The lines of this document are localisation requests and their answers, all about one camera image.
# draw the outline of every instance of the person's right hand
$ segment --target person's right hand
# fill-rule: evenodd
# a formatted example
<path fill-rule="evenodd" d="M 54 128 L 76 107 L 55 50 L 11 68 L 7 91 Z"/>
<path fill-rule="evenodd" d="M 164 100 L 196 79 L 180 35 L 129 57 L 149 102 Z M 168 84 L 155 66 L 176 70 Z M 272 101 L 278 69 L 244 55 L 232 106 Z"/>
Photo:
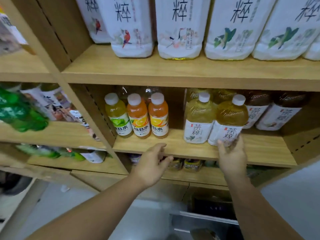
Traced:
<path fill-rule="evenodd" d="M 218 141 L 219 167 L 226 178 L 247 175 L 247 155 L 241 135 L 235 143 L 233 148 L 225 148 L 222 141 Z"/>

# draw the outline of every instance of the orange juice bottle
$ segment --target orange juice bottle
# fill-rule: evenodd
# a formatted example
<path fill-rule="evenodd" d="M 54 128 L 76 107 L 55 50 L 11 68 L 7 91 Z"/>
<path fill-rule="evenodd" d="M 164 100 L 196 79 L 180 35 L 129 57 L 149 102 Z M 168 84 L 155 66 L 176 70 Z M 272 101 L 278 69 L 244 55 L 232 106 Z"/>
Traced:
<path fill-rule="evenodd" d="M 140 139 L 146 139 L 151 134 L 150 121 L 146 103 L 137 93 L 128 96 L 127 112 L 134 133 Z"/>
<path fill-rule="evenodd" d="M 152 94 L 151 103 L 149 104 L 151 129 L 153 134 L 159 139 L 168 136 L 168 112 L 168 104 L 163 94 L 160 92 Z"/>

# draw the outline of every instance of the person's right arm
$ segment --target person's right arm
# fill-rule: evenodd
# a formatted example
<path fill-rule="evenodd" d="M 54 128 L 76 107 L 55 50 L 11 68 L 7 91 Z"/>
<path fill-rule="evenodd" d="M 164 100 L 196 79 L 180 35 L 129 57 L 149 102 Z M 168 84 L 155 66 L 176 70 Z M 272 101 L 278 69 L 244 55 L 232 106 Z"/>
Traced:
<path fill-rule="evenodd" d="M 303 240 L 303 238 L 272 208 L 261 192 L 246 176 L 247 155 L 242 137 L 229 150 L 219 142 L 219 166 L 228 184 L 245 240 Z"/>

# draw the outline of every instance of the shelf board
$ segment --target shelf board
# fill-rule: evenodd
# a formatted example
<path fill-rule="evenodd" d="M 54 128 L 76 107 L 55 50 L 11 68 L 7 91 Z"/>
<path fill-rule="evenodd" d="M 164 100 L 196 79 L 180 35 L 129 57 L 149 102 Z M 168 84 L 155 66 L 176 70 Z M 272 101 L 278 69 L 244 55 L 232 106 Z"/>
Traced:
<path fill-rule="evenodd" d="M 59 157 L 56 159 L 51 159 L 47 157 L 32 156 L 29 158 L 27 163 L 51 168 L 63 168 L 99 173 L 126 174 L 126 172 L 124 172 L 120 167 L 120 162 L 112 157 L 106 157 L 106 159 L 102 163 L 91 163 L 87 160 L 76 161 L 70 157 Z"/>
<path fill-rule="evenodd" d="M 54 82 L 40 58 L 24 49 L 0 56 L 0 76 L 2 82 Z"/>
<path fill-rule="evenodd" d="M 248 155 L 248 164 L 275 167 L 294 167 L 297 165 L 291 152 L 281 136 L 271 134 L 245 134 L 243 139 Z M 218 160 L 218 148 L 207 142 L 204 144 L 190 144 L 183 139 L 183 130 L 169 129 L 168 137 L 158 139 L 153 134 L 142 140 L 135 135 L 129 138 L 117 136 L 113 149 L 116 152 L 143 153 L 157 143 L 166 143 L 165 156 Z"/>
<path fill-rule="evenodd" d="M 157 48 L 146 59 L 120 59 L 110 45 L 92 45 L 63 72 L 69 83 L 320 91 L 320 62 L 164 60 Z"/>
<path fill-rule="evenodd" d="M 198 172 L 188 172 L 183 169 L 178 172 L 166 170 L 162 179 L 227 186 L 227 182 L 219 168 L 202 167 Z"/>
<path fill-rule="evenodd" d="M 91 138 L 86 128 L 76 122 L 50 121 L 44 130 L 26 132 L 18 132 L 10 125 L 1 122 L 0 141 L 53 147 L 105 149 L 102 142 Z"/>

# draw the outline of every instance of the person's left hand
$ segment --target person's left hand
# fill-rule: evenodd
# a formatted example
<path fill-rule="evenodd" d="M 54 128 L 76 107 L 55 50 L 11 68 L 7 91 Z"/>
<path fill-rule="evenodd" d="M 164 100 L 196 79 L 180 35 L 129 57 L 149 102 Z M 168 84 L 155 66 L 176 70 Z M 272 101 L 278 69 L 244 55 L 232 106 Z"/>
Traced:
<path fill-rule="evenodd" d="M 163 161 L 161 152 L 167 144 L 158 143 L 150 147 L 146 152 L 141 155 L 141 158 L 136 167 L 130 173 L 131 176 L 137 177 L 147 189 L 155 185 L 162 177 L 163 173 L 173 161 L 174 157 L 166 157 Z"/>

